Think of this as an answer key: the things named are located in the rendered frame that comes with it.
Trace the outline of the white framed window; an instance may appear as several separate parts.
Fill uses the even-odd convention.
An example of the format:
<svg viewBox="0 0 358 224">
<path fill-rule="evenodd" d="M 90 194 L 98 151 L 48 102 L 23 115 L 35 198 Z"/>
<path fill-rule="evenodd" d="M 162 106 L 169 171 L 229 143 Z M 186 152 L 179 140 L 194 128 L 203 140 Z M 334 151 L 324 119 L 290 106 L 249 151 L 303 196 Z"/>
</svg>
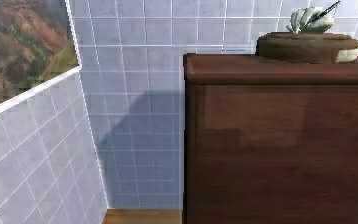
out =
<svg viewBox="0 0 358 224">
<path fill-rule="evenodd" d="M 0 0 L 0 112 L 79 66 L 71 0 Z"/>
</svg>

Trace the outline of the dark brown wooden cupboard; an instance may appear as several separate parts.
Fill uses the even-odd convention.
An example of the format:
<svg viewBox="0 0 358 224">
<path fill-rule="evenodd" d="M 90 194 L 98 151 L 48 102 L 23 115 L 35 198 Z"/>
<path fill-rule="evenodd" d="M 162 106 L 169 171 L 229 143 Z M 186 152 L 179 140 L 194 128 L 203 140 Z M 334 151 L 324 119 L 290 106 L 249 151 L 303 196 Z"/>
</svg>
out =
<svg viewBox="0 0 358 224">
<path fill-rule="evenodd" d="M 183 224 L 358 224 L 358 58 L 183 67 Z"/>
</svg>

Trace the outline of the brown round plant pot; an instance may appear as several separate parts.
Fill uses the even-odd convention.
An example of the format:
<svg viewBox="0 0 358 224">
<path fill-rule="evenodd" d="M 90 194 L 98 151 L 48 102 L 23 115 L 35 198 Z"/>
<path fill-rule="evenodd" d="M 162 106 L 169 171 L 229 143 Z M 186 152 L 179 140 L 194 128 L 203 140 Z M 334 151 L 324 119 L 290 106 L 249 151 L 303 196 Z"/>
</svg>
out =
<svg viewBox="0 0 358 224">
<path fill-rule="evenodd" d="M 255 54 L 290 63 L 350 63 L 358 58 L 358 40 L 346 34 L 270 32 L 257 39 Z"/>
</svg>

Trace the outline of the pale green succulent plant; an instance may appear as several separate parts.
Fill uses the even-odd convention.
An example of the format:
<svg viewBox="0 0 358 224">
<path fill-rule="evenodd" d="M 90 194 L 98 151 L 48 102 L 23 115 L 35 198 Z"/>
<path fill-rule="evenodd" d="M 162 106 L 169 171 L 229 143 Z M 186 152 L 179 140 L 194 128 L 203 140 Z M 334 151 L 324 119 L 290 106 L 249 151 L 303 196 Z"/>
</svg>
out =
<svg viewBox="0 0 358 224">
<path fill-rule="evenodd" d="M 341 0 L 337 0 L 327 8 L 300 8 L 291 14 L 289 23 L 286 25 L 286 29 L 292 34 L 323 34 L 334 25 L 335 19 L 331 15 L 331 12 L 338 7 L 340 2 Z"/>
</svg>

